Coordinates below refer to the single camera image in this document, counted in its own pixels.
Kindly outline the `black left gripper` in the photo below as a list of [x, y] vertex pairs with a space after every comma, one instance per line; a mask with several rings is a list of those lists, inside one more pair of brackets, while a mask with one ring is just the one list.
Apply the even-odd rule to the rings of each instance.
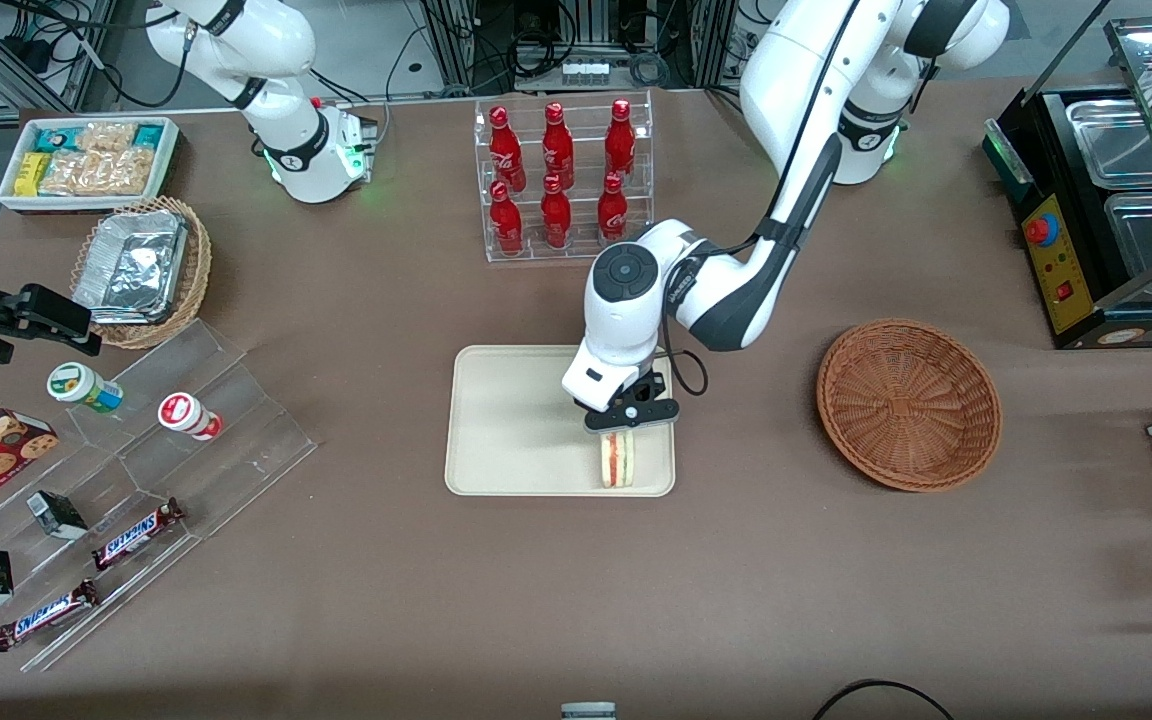
[[616, 433], [670, 424], [679, 418], [680, 404], [667, 397], [668, 389], [662, 373], [650, 372], [612, 397], [608, 409], [588, 410], [584, 429], [588, 433]]

